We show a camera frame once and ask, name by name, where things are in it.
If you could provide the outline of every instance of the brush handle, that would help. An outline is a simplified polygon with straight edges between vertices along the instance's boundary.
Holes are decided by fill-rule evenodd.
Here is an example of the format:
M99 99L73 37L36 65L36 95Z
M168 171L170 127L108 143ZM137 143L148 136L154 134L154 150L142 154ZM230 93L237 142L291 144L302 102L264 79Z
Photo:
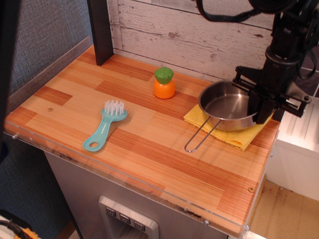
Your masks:
M105 144L112 122L112 118L103 117L100 126L91 137L84 141L83 147L90 152L96 152L100 150Z

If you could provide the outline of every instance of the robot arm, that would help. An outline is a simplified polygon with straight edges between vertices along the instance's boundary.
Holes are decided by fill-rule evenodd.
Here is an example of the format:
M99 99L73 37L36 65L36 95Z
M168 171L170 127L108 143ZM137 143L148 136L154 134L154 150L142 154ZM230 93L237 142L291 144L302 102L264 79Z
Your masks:
M316 72L312 48L319 41L319 0L249 0L254 9L237 16L210 15L204 11L202 0L196 2L200 13L210 21L235 22L261 12L275 14L273 40L266 49L263 69L238 66L233 84L248 92L248 114L257 112L256 123L264 123L277 109L301 117L311 98L295 81L298 76L305 79ZM307 54L315 66L309 75L302 76L300 69Z

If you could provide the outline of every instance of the black post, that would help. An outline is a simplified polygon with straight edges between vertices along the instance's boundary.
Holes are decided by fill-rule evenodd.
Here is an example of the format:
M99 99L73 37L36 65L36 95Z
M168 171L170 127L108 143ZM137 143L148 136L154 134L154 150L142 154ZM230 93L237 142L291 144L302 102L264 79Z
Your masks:
M0 153L20 0L0 1Z
M96 64L101 66L113 53L111 26L106 0L87 0Z

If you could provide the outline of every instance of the gray fabric wall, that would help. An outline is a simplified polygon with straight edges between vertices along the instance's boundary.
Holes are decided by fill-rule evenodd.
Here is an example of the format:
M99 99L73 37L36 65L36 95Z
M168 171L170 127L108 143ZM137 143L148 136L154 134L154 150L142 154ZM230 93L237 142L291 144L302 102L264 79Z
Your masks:
M87 36L86 0L22 0L10 94ZM71 217L43 152L9 136L3 141L9 154L0 163L0 209L27 221L42 239L56 238Z

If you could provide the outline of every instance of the green leaf top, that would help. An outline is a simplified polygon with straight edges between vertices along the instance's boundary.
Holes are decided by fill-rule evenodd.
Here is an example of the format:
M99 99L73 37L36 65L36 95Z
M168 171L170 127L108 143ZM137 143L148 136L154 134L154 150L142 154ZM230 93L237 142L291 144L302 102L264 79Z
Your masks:
M161 68L158 68L155 71L154 75L158 82L160 82L162 85L165 85L168 84L173 78L174 71L168 67L163 66Z

